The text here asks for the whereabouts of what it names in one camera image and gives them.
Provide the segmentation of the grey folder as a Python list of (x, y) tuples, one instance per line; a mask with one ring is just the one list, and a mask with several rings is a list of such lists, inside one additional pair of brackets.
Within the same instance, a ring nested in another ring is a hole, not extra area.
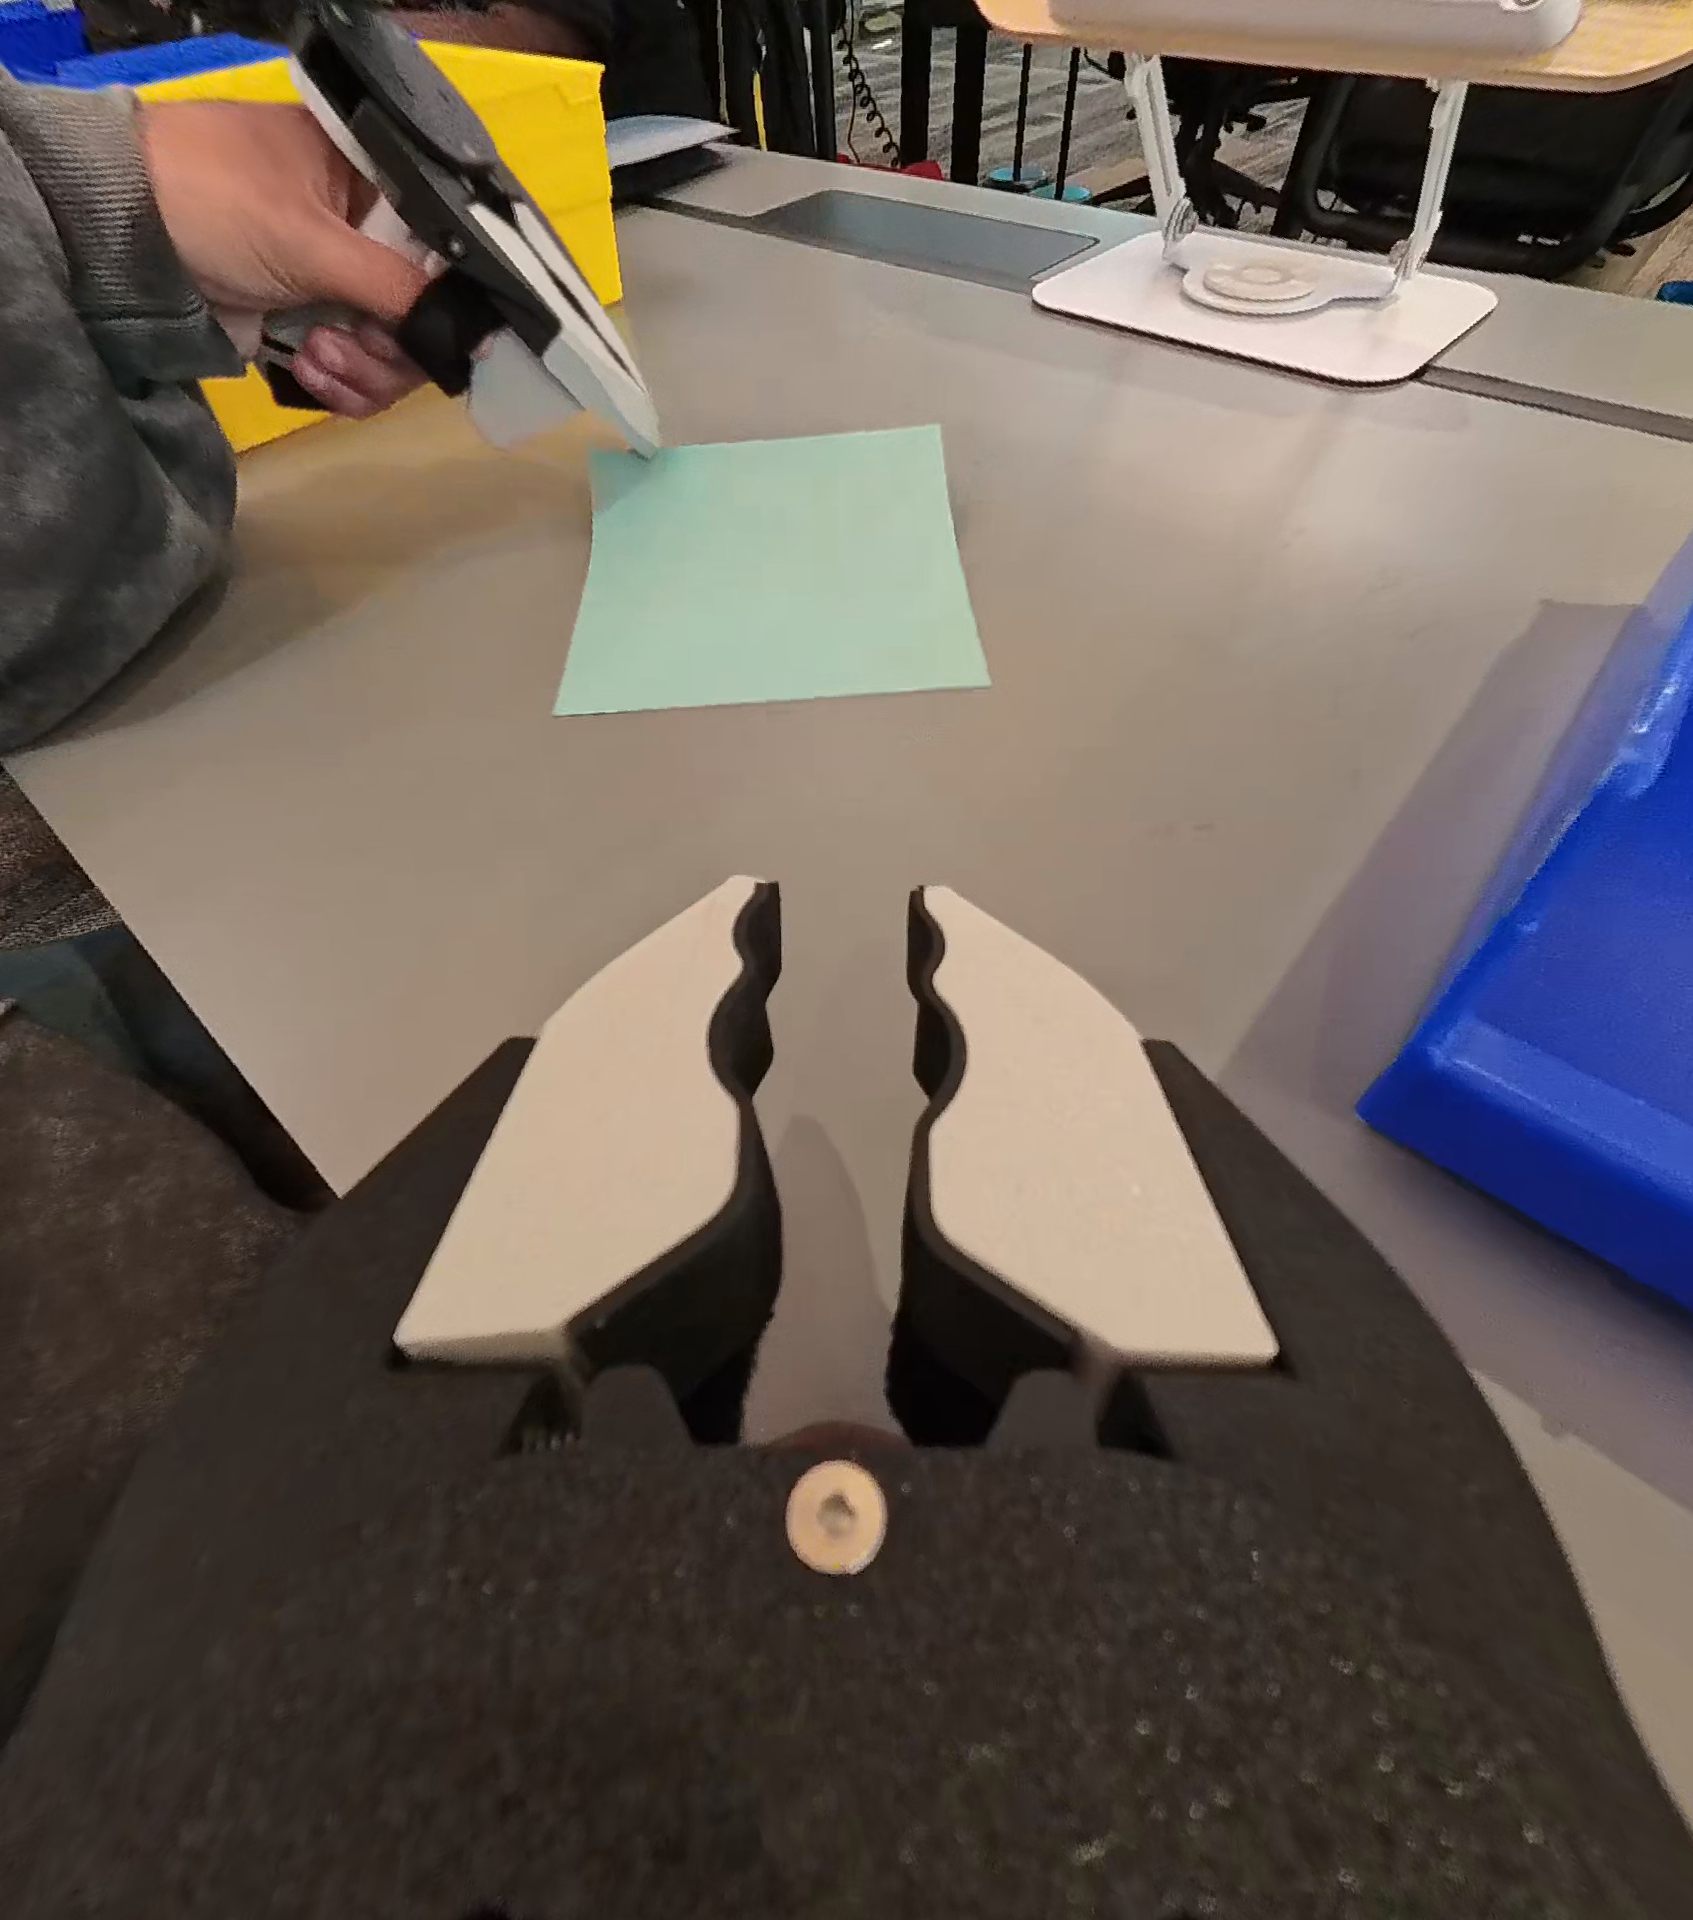
[(629, 114), (604, 124), (604, 146), (616, 205), (664, 196), (715, 171), (736, 129), (721, 120), (687, 114)]

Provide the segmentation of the yellow plastic bin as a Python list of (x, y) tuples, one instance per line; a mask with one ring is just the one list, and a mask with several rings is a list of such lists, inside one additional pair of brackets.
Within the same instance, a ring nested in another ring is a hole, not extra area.
[[(551, 225), (558, 230), (592, 291), (609, 310), (621, 295), (621, 278), (599, 67), (583, 60), (413, 42), (472, 104), (499, 158), (540, 205)], [(306, 107), (288, 73), (288, 48), (284, 48), (281, 67), (254, 65), (251, 70), (221, 73), (221, 81), (266, 84), (276, 73), (288, 81), (289, 95), (258, 100), (150, 97), (138, 92), (138, 100), (147, 104), (285, 104), (294, 100), (300, 107)]]

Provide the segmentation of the person's left forearm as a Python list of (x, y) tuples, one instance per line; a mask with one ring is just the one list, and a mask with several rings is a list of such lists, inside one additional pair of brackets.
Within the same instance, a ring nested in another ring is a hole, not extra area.
[(237, 356), (154, 203), (123, 92), (0, 70), (0, 760), (61, 727), (218, 580)]

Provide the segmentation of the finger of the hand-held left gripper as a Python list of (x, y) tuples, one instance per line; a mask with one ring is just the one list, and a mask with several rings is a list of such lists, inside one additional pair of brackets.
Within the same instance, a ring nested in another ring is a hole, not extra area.
[(494, 215), (497, 305), (522, 348), (578, 411), (629, 446), (662, 446), (653, 391), (558, 231), (525, 192)]
[(467, 414), (482, 439), (513, 448), (589, 416), (640, 458), (653, 454), (653, 393), (631, 348), (535, 211), (467, 207), (482, 283), (502, 319), (474, 348)]

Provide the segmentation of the blue mat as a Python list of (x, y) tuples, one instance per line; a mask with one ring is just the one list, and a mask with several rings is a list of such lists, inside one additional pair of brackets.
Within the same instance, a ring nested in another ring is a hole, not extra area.
[(1693, 1317), (1693, 533), (1359, 1115)]

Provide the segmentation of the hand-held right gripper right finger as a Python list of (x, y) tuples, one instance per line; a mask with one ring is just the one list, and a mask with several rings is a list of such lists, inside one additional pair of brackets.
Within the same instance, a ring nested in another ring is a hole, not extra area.
[(1280, 1339), (1134, 1022), (959, 890), (907, 900), (903, 1275), (886, 1399), (983, 1446), (1026, 1379), (1096, 1428), (1130, 1379), (1261, 1375)]

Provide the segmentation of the person's left hand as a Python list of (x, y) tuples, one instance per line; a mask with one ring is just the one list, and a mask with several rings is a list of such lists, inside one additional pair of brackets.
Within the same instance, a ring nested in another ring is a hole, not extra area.
[(425, 382), (393, 331), (427, 274), (361, 227), (375, 196), (306, 107), (138, 102), (136, 127), (168, 238), (233, 348), (254, 356), (266, 318), (333, 310), (288, 364), (320, 408), (364, 419)]

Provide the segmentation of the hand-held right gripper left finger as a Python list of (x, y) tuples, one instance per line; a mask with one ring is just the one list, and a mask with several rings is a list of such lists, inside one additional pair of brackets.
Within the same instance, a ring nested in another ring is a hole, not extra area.
[(654, 1372), (734, 1443), (782, 1284), (756, 1096), (782, 963), (772, 879), (730, 876), (578, 986), (520, 1074), (393, 1325), (405, 1361)]

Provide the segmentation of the person's blue jeans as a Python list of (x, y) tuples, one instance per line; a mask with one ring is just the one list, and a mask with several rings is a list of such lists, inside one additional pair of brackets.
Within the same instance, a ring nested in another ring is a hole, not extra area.
[(330, 1183), (123, 926), (0, 949), (0, 997), (181, 1107), (272, 1200), (330, 1205)]

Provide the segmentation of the mint green origami paper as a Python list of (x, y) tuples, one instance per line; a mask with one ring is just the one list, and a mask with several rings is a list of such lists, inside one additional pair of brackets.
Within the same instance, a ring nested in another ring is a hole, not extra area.
[(591, 553), (556, 716), (764, 708), (992, 681), (945, 429), (589, 459)]

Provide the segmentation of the wooden stand board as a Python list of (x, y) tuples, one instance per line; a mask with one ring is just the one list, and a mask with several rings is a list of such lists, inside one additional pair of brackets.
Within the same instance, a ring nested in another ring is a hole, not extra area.
[(983, 2), (1021, 42), (1357, 77), (1621, 92), (1693, 65), (1693, 2)]

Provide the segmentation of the black office chair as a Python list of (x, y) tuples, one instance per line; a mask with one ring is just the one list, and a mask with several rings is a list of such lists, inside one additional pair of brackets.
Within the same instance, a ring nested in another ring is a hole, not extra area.
[[(1275, 233), (1391, 252), (1418, 203), (1432, 106), (1422, 81), (1325, 81), (1296, 134)], [(1610, 93), (1473, 85), (1432, 260), (1558, 280), (1690, 210), (1693, 73)]]

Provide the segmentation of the white tablet stand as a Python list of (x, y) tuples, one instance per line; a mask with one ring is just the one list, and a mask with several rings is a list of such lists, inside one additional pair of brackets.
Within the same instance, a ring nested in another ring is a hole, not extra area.
[[(1579, 2), (1118, 2), (1051, 3), (1051, 21), (1127, 53), (1157, 236), (1081, 258), (1033, 285), (1053, 316), (1216, 352), (1343, 388), (1422, 372), (1496, 305), (1483, 283), (1426, 272), (1468, 85), (1548, 53)], [(1418, 79), (1431, 150), (1406, 236), (1389, 253), (1254, 238), (1201, 220), (1176, 155), (1165, 58), (1229, 42), (1270, 65)]]

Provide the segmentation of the blue plastic bin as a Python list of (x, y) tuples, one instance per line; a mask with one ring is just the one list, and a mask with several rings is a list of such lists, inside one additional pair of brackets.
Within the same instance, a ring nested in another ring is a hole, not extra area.
[(221, 81), (221, 76), (248, 67), (281, 70), (281, 62), (284, 48), (276, 42), (219, 32), (55, 60), (50, 84), (80, 90), (126, 85), (150, 97), (285, 97), (289, 85), (279, 73), (268, 81)]
[(59, 67), (90, 58), (77, 6), (0, 2), (0, 67), (21, 84), (59, 84)]

